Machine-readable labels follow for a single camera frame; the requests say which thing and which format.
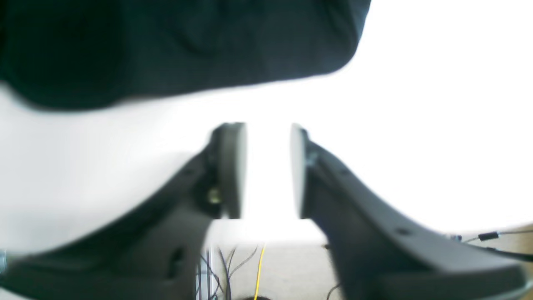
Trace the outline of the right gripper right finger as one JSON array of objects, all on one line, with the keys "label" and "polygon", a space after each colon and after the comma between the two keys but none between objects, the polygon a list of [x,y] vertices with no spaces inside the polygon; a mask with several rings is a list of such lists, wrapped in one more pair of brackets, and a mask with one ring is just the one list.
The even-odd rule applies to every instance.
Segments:
[{"label": "right gripper right finger", "polygon": [[519,300],[531,290],[519,262],[411,220],[297,124],[291,164],[297,216],[325,235],[347,300]]}]

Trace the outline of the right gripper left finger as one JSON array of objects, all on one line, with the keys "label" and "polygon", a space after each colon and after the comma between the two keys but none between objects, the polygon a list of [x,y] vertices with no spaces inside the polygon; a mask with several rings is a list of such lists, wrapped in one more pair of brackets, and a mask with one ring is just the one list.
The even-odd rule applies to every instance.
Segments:
[{"label": "right gripper left finger", "polygon": [[1,287],[33,300],[192,300],[213,220],[241,216],[246,125],[224,123],[154,195],[65,246],[15,260]]}]

